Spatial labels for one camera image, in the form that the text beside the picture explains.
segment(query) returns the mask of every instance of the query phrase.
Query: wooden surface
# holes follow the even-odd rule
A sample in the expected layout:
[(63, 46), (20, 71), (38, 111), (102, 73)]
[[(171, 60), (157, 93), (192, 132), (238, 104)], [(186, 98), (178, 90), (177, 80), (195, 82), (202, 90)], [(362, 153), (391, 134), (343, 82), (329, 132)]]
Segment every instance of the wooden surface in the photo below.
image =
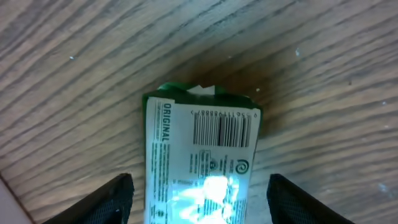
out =
[(281, 173), (356, 223), (398, 220), (398, 1), (0, 0), (0, 172), (41, 223), (121, 172), (141, 223), (141, 96), (263, 106), (246, 223)]

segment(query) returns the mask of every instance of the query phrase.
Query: black object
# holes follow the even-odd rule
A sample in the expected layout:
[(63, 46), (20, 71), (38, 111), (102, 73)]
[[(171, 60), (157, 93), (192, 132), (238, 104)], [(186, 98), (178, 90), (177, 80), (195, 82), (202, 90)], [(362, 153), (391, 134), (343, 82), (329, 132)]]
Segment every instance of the black object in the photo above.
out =
[(120, 174), (45, 224), (127, 223), (134, 186), (130, 174)]
[(280, 174), (272, 174), (267, 198), (273, 224), (353, 224)]

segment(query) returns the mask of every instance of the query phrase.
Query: white label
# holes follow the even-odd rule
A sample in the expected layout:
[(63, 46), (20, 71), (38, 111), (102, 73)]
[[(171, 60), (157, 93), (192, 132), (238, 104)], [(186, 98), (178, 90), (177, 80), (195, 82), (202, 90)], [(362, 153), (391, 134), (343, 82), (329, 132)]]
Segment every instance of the white label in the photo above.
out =
[(145, 223), (244, 223), (260, 118), (149, 98)]

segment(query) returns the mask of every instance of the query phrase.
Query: wooden table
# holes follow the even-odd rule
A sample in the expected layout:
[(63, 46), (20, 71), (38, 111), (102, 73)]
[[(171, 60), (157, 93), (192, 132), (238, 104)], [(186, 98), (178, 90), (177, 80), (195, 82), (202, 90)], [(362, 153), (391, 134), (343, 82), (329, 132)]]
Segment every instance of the wooden table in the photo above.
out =
[(398, 1), (2, 0), (0, 171), (41, 223), (121, 172), (141, 223), (141, 96), (221, 85), (265, 115), (246, 223), (281, 173), (356, 223), (398, 220)]

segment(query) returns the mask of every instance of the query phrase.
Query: barcode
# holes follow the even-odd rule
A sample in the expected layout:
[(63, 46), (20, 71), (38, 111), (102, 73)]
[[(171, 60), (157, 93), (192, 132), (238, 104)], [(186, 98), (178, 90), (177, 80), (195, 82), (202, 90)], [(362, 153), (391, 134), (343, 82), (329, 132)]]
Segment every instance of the barcode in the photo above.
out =
[(195, 113), (193, 144), (249, 147), (251, 115)]

